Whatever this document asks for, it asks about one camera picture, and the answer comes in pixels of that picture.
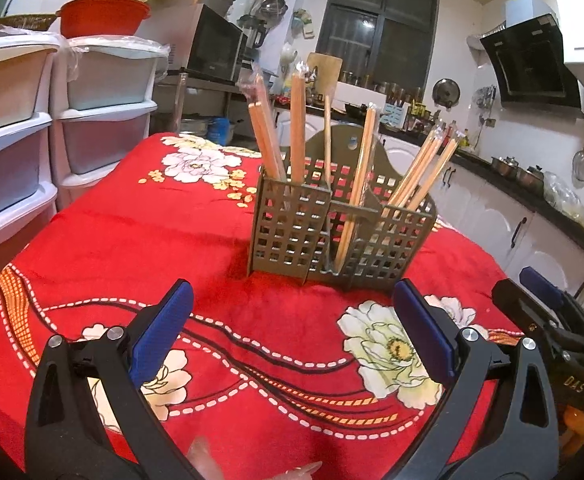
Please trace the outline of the operator left hand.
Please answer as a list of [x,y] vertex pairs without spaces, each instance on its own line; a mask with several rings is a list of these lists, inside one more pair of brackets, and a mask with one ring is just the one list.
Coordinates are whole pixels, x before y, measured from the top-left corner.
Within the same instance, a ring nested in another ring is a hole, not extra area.
[[[228,479],[226,468],[213,454],[210,442],[206,437],[196,437],[188,448],[186,459],[196,468],[196,471],[207,480]],[[321,462],[313,462],[303,466],[291,467],[278,474],[270,476],[275,480],[310,480],[320,471]]]

